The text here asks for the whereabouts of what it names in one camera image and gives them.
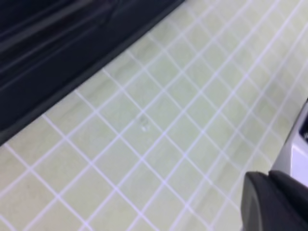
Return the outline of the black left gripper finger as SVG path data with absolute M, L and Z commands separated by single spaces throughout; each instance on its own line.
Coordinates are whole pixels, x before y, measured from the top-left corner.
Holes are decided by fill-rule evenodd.
M 246 172 L 241 218 L 244 231 L 306 231 L 308 188 L 281 171 Z

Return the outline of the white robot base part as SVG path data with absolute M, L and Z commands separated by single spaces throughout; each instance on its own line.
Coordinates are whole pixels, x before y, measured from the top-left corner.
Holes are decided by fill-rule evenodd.
M 299 112 L 271 168 L 308 185 L 308 103 Z

